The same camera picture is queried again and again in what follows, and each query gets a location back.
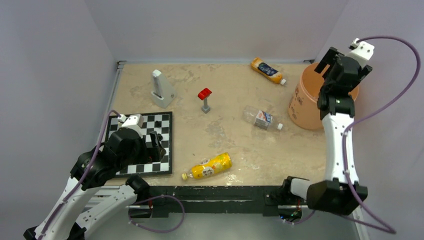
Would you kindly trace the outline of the yellow juice bottle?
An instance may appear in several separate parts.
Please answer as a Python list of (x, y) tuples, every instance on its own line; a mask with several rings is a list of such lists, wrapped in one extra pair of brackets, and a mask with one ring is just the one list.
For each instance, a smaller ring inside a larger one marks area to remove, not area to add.
[(193, 166), (190, 170), (183, 172), (181, 178), (184, 181), (188, 179), (204, 179), (230, 169), (233, 165), (228, 152), (221, 153), (213, 158), (206, 159), (200, 164)]

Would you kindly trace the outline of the orange bottle blue label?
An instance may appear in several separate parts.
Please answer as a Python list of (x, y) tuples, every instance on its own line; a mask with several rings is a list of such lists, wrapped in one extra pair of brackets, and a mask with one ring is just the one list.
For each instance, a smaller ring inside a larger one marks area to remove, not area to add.
[(254, 58), (252, 62), (250, 63), (250, 66), (254, 71), (258, 72), (259, 74), (261, 74), (267, 80), (271, 81), (274, 84), (279, 84), (284, 86), (285, 83), (287, 82), (280, 71), (271, 67), (259, 57)]

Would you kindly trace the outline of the clear bottle white label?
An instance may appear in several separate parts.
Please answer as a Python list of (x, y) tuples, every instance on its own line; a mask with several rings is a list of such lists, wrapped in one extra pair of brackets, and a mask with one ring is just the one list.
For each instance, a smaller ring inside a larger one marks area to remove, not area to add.
[(279, 118), (250, 105), (245, 106), (242, 112), (242, 117), (247, 123), (263, 130), (281, 131), (284, 126)]

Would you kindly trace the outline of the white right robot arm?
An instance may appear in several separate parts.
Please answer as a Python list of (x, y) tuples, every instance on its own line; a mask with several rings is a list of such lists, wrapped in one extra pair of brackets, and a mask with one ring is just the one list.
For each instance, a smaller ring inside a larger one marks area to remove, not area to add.
[(280, 196), (288, 204), (304, 199), (311, 210), (342, 216), (350, 215), (368, 196), (354, 163), (352, 128), (356, 112), (350, 93), (373, 70), (367, 62), (375, 47), (356, 38), (349, 48), (350, 52), (343, 54), (330, 47), (315, 68), (324, 80), (317, 99), (326, 137), (324, 179), (312, 183), (288, 176), (280, 188)]

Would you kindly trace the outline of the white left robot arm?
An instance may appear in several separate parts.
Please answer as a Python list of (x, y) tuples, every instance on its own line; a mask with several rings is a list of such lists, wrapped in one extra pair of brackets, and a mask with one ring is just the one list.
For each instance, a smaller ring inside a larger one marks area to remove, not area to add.
[(77, 158), (60, 198), (42, 223), (23, 233), (26, 240), (84, 240), (117, 210), (132, 203), (142, 205), (151, 197), (149, 184), (135, 175), (112, 196), (84, 210), (89, 200), (117, 172), (137, 162), (163, 158), (166, 153), (155, 131), (149, 134), (152, 144), (146, 144), (142, 128), (145, 119), (141, 114), (116, 116), (121, 127), (108, 140), (99, 139), (93, 149)]

